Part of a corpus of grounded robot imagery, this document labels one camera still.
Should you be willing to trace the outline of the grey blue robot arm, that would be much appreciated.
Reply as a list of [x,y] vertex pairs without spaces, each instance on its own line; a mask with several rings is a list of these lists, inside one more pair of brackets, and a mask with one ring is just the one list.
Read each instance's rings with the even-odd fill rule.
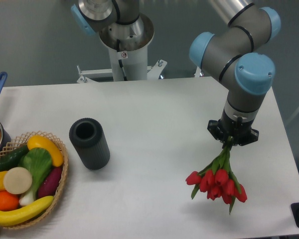
[[[275,65],[257,48],[281,29],[278,13],[257,8],[251,0],[212,0],[212,7],[228,26],[221,36],[198,35],[189,49],[190,60],[228,90],[219,120],[207,126],[224,146],[244,146],[258,140],[252,128],[272,85]],[[148,80],[148,45],[154,36],[151,20],[140,12],[137,0],[79,0],[71,7],[79,27],[99,34],[109,51],[115,81]]]

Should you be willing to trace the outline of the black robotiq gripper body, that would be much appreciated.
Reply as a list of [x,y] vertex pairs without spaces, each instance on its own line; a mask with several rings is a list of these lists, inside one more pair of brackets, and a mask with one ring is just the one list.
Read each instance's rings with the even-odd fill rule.
[[233,145],[237,145],[238,136],[252,129],[253,123],[253,121],[243,122],[242,117],[231,119],[225,111],[222,113],[220,122],[226,133],[226,141],[228,140],[228,137],[231,137]]

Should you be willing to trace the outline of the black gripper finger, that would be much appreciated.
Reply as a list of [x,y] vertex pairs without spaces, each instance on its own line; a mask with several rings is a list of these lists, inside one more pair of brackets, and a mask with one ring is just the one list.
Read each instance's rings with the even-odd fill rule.
[[220,120],[209,120],[207,130],[217,141],[226,141],[226,133],[221,125]]
[[239,146],[245,146],[258,141],[258,139],[259,131],[256,129],[250,129],[248,132],[238,136],[237,144]]

